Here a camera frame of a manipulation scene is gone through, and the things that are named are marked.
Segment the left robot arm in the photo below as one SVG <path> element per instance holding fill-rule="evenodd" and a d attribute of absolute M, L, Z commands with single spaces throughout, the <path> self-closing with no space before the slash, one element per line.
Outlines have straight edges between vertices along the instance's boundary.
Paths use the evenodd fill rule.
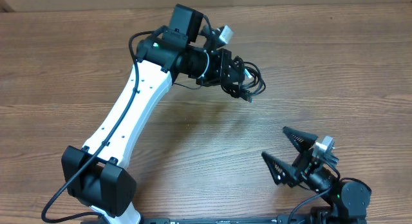
<path fill-rule="evenodd" d="M 212 28 L 203 13 L 176 5 L 167 26 L 131 36 L 133 66 L 123 91 L 83 146 L 67 147 L 61 158 L 68 194 L 89 207 L 97 223 L 142 222 L 127 167 L 140 133 L 177 76 L 241 96 L 243 69 L 226 49 L 232 35 L 228 26 Z"/>

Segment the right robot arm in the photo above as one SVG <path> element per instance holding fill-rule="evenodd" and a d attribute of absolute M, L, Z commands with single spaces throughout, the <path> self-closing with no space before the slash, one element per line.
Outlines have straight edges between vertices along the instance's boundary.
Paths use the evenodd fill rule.
<path fill-rule="evenodd" d="M 298 204 L 278 223 L 366 223 L 372 189 L 356 178 L 343 178 L 333 154 L 334 139 L 283 127 L 283 133 L 298 155 L 288 164 L 266 152 L 261 153 L 276 185 L 301 187 L 315 193 Z"/>

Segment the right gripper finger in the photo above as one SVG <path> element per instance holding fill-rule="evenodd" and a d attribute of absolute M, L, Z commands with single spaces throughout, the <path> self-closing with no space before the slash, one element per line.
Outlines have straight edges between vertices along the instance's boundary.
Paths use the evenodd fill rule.
<path fill-rule="evenodd" d="M 288 126 L 283 128 L 283 133 L 299 153 L 308 151 L 318 139 L 315 134 L 298 131 Z"/>
<path fill-rule="evenodd" d="M 296 168 L 266 152 L 261 153 L 276 185 L 297 185 Z"/>

